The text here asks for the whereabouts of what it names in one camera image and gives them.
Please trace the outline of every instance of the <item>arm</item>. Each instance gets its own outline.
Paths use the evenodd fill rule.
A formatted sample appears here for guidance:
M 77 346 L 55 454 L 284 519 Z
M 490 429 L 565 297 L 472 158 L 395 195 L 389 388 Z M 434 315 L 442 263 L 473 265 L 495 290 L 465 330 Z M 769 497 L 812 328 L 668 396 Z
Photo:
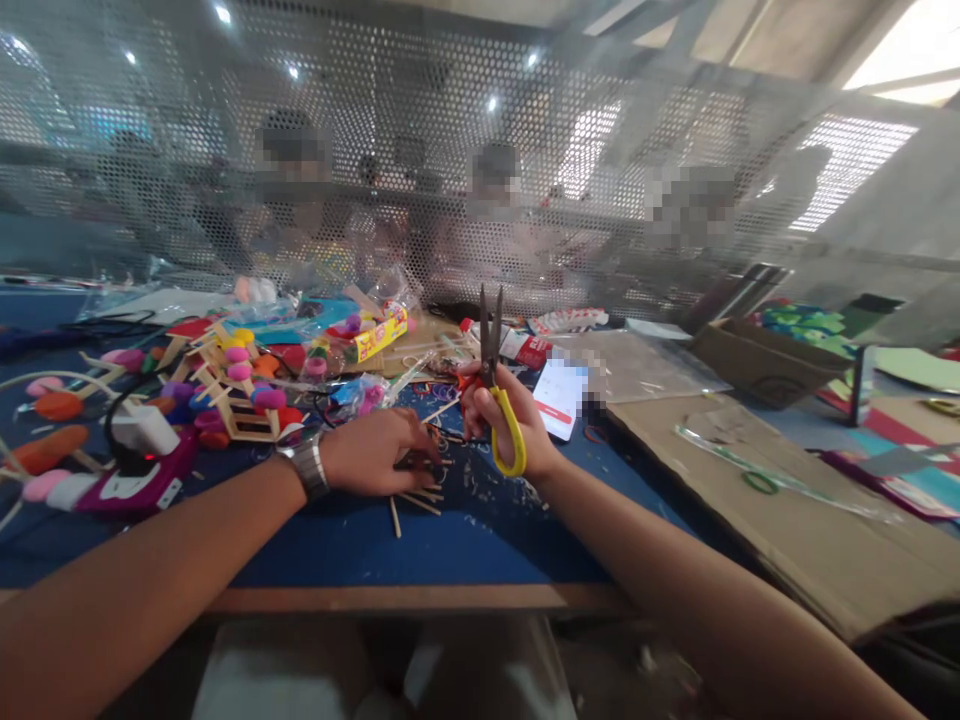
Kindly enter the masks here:
M 533 396 L 502 367 L 497 384 L 523 425 L 527 479 L 737 717 L 921 717 L 799 605 L 567 461 Z M 509 463 L 496 402 L 469 392 L 465 434 L 479 435 L 481 420 L 499 423 Z
M 359 494 L 432 483 L 429 474 L 393 470 L 400 448 L 436 455 L 412 411 L 388 410 L 324 437 L 321 460 L 331 487 Z M 305 502 L 293 465 L 275 456 L 113 538 L 0 607 L 0 717 L 95 716 Z

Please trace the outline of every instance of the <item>wristwatch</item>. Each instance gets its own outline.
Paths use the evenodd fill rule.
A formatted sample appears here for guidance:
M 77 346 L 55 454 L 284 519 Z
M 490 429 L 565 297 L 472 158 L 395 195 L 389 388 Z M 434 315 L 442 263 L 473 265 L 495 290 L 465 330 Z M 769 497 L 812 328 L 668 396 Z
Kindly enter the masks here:
M 294 433 L 287 438 L 286 444 L 277 446 L 277 452 L 293 463 L 308 503 L 330 492 L 330 484 L 327 482 L 323 463 L 320 460 L 320 439 L 324 434 L 323 430 L 315 434 Z

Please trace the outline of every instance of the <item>purple plastic object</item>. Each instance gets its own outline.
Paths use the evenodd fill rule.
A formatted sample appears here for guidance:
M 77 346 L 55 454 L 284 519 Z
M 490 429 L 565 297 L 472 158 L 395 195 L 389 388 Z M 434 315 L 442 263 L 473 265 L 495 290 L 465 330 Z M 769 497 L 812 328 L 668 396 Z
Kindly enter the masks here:
M 172 397 L 179 405 L 193 397 L 193 385 L 190 383 L 169 382 L 160 391 L 160 397 Z
M 230 362 L 246 362 L 250 359 L 250 353 L 246 348 L 227 348 L 224 356 Z
M 253 393 L 254 407 L 279 410 L 287 406 L 287 394 L 283 390 L 257 390 Z
M 327 361 L 323 358 L 307 358 L 303 369 L 310 377 L 320 377 L 327 371 Z
M 197 430 L 201 432 L 223 432 L 227 429 L 223 424 L 223 417 L 220 415 L 219 410 L 204 410 L 197 415 L 197 419 L 193 421 L 193 424 L 196 425 Z
M 242 350 L 243 348 L 230 348 L 231 350 Z M 253 375 L 253 368 L 249 365 L 231 365 L 227 368 L 227 375 L 230 376 L 231 380 L 236 380 L 237 382 L 243 382 L 244 380 L 249 380 L 250 376 Z

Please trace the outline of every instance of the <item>yellow scissors handle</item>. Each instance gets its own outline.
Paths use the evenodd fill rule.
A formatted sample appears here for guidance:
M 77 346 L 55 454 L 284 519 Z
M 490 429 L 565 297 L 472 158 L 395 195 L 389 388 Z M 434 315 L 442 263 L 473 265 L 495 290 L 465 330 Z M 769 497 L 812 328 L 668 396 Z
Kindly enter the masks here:
M 493 428 L 493 461 L 497 464 L 497 469 L 507 477 L 519 477 L 527 469 L 527 446 L 523 442 L 523 435 L 520 433 L 520 424 L 517 422 L 517 416 L 513 413 L 507 391 L 496 386 L 489 388 L 489 390 L 503 411 L 503 416 L 507 419 L 510 439 L 513 441 L 513 466 L 507 467 L 503 458 L 500 457 L 500 449 L 497 445 L 497 430 Z

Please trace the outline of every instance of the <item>forearm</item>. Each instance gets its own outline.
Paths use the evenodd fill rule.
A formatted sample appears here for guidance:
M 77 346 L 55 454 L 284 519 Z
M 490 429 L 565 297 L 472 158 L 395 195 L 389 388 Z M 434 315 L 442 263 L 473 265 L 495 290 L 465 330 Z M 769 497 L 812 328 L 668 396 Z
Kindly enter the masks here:
M 570 463 L 538 491 L 738 717 L 920 717 L 798 605 Z
M 0 716 L 96 715 L 305 502 L 293 467 L 269 460 L 12 600 L 0 609 Z

